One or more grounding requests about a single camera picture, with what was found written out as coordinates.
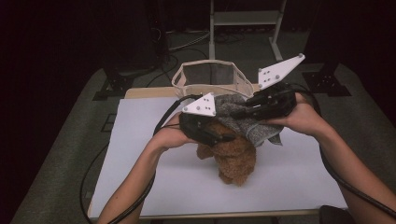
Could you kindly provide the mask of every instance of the stuffed animal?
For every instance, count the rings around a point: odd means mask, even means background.
[[[214,157],[219,166],[219,177],[225,184],[242,186],[254,171],[256,148],[240,133],[227,128],[218,120],[210,121],[206,128],[217,134],[233,134],[230,142],[219,142],[213,147],[198,144],[197,156],[201,160]]]

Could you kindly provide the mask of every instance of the gray fabric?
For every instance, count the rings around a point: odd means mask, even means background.
[[[225,126],[244,135],[255,147],[259,147],[268,139],[273,144],[282,145],[279,133],[283,130],[279,125],[262,125],[251,118],[233,119],[230,115],[239,109],[247,108],[245,100],[238,94],[226,94],[215,97],[216,118]]]

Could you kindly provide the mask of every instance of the white board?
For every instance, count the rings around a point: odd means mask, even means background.
[[[120,101],[90,217],[99,217],[175,100]],[[284,129],[280,136],[283,147],[266,141],[257,148],[255,171],[242,187],[223,184],[215,161],[198,159],[195,144],[169,149],[160,158],[142,217],[305,210],[323,204],[347,207],[336,182],[322,165],[316,140],[290,129]]]

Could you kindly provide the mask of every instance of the wire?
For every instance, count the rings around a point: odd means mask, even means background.
[[[151,30],[155,30],[158,32],[158,37],[157,37],[157,41],[156,41],[158,43],[158,41],[160,41],[161,36],[162,36],[161,30],[158,28],[151,28]]]
[[[200,52],[202,55],[204,55],[205,59],[209,59],[209,58],[207,57],[207,55],[206,55],[203,51],[198,50],[198,49],[177,49],[177,50],[175,50],[174,52],[180,52],[180,51],[182,51],[182,50],[195,50],[195,51]]]
[[[225,30],[225,28],[220,27],[215,31],[215,42],[216,44],[221,45],[231,45],[233,43],[242,41],[245,39],[245,35],[243,32],[237,32],[241,37],[236,35],[231,35],[229,31]]]
[[[301,93],[308,94],[313,99],[313,104],[314,104],[315,110],[317,110],[318,114],[321,116],[320,107],[319,107],[319,104],[318,104],[318,99],[315,97],[314,93],[312,93],[312,91],[309,91],[306,87],[304,87],[304,86],[302,86],[300,84],[295,84],[294,83],[294,84],[291,84],[291,85],[296,85],[296,86],[299,86],[299,87],[304,89],[303,91],[296,90],[296,92],[301,92]],[[326,168],[327,172],[332,176],[332,178],[335,181],[337,181],[337,183],[339,183],[345,189],[347,189],[351,193],[355,194],[356,196],[358,196],[362,200],[366,201],[367,203],[371,204],[372,206],[374,206],[374,207],[378,208],[379,210],[383,211],[384,213],[388,214],[390,217],[393,217],[394,219],[396,219],[396,211],[392,210],[391,208],[387,207],[386,205],[382,204],[381,202],[379,202],[378,200],[372,198],[371,196],[361,192],[359,189],[356,189],[355,187],[353,187],[352,185],[347,183],[339,174],[337,174],[334,171],[334,169],[332,168],[332,166],[330,165],[330,163],[327,160],[327,158],[324,156],[323,149],[321,148],[321,146],[319,146],[319,149],[320,149],[320,157],[321,157],[321,159],[323,161],[324,167]]]
[[[158,68],[158,65],[155,65],[155,66],[152,66],[149,69],[144,70],[144,71],[139,71],[139,72],[135,72],[135,73],[132,73],[132,74],[129,74],[129,75],[121,75],[121,76],[122,77],[126,77],[126,78],[141,77],[143,75],[147,75],[147,74],[150,74],[150,73],[154,72],[155,70],[157,70],[157,68]]]
[[[174,48],[170,48],[169,51],[174,51],[174,50],[178,50],[178,49],[183,49],[183,48],[186,48],[186,47],[188,47],[188,46],[194,45],[194,44],[196,44],[196,43],[198,43],[198,42],[200,42],[200,41],[203,41],[203,40],[207,39],[207,38],[209,37],[209,35],[210,35],[210,33],[207,32],[205,35],[203,35],[203,36],[201,36],[201,37],[198,37],[198,38],[192,40],[191,42],[189,42],[189,43],[187,43],[187,44],[184,44],[184,45],[181,45],[181,46],[178,46],[178,47],[174,47]]]
[[[176,33],[176,32],[177,32],[176,30],[172,30],[172,31],[167,31],[166,34],[170,35],[170,34],[173,34],[173,33]],[[182,31],[181,33],[182,34],[189,34],[189,35],[197,35],[197,34],[200,34],[200,33],[207,33],[207,30],[185,30],[185,31]]]
[[[180,128],[175,127],[175,126],[178,126],[178,125],[180,125],[180,123],[177,123],[177,124],[168,124],[168,125],[162,126],[161,129],[164,129],[164,128],[171,128],[171,129],[178,129],[178,130],[180,130]]]
[[[160,121],[158,122],[157,126],[154,129],[153,135],[155,135],[163,127],[173,126],[173,125],[163,126],[163,124],[166,122],[166,120],[169,118],[169,116],[175,111],[175,109],[181,104],[181,102],[183,102],[187,99],[195,99],[196,100],[200,97],[202,97],[202,95],[188,95],[188,96],[184,96],[184,97],[180,98],[179,100],[176,100],[171,105],[171,107],[169,107],[169,109],[165,112],[165,114],[163,114],[163,117],[160,119]],[[128,217],[137,208],[137,206],[139,206],[146,199],[146,197],[149,195],[149,192],[151,191],[152,185],[154,184],[155,174],[156,173],[154,173],[154,175],[148,182],[148,185],[146,186],[143,193],[139,196],[139,198],[129,208],[127,208],[124,212],[122,212],[117,217],[115,217],[113,220],[111,220],[109,222],[109,224],[119,223],[124,218]]]
[[[160,73],[159,75],[157,75],[156,77],[154,77],[154,78],[146,85],[146,88],[147,88],[153,81],[155,81],[155,79],[157,79],[157,78],[159,78],[159,77],[161,77],[161,76],[163,76],[163,75],[167,75],[168,72],[170,72],[170,71],[172,71],[174,68],[176,68],[176,66],[178,65],[178,58],[177,58],[176,56],[173,56],[173,55],[169,55],[169,56],[172,57],[172,58],[174,58],[174,59],[176,60],[175,65],[173,65],[172,68],[170,68],[169,70],[163,71],[162,73]]]
[[[87,213],[85,212],[85,209],[84,209],[84,204],[82,202],[82,187],[84,186],[84,182],[85,182],[85,179],[87,178],[88,172],[91,170],[93,164],[96,162],[96,160],[102,154],[102,152],[105,151],[106,148],[108,148],[108,144],[109,144],[109,142],[107,142],[105,144],[105,146],[102,147],[102,149],[98,152],[98,154],[95,156],[95,158],[93,158],[93,160],[91,161],[90,166],[88,167],[87,171],[85,171],[85,174],[82,177],[81,183],[79,185],[79,206],[81,208],[81,212],[82,212],[85,220],[87,220],[88,223],[92,223],[92,222],[91,222],[90,218],[88,217],[88,215],[87,215]]]

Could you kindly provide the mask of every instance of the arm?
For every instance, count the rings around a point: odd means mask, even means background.
[[[356,189],[396,210],[396,195],[361,162],[336,130],[315,112],[302,95],[296,94],[296,97],[298,104],[290,115],[263,123],[283,125],[315,137],[337,174]],[[395,219],[353,193],[342,187],[340,189],[357,223],[396,223]]]
[[[178,124],[178,114],[174,115],[167,123],[167,125],[172,124]],[[97,223],[108,223],[131,206],[154,175],[161,155],[168,148],[181,147],[189,142],[193,141],[177,128],[169,127],[157,132],[148,141],[130,173],[108,200]],[[140,204],[121,223],[138,223],[142,207],[143,204]]]

